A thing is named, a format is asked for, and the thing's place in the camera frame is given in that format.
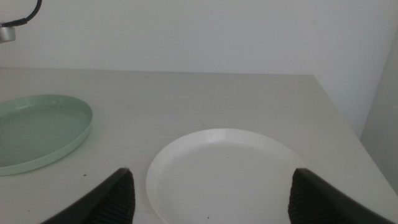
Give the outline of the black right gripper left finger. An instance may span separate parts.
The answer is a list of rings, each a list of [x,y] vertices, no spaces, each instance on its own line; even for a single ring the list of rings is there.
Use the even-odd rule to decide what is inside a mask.
[[[128,168],[120,168],[81,199],[44,223],[132,224],[135,206],[132,172]]]

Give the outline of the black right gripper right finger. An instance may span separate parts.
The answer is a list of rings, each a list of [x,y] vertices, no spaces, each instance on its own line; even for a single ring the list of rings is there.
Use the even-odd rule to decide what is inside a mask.
[[[288,205],[293,224],[393,224],[348,197],[312,171],[296,169]]]

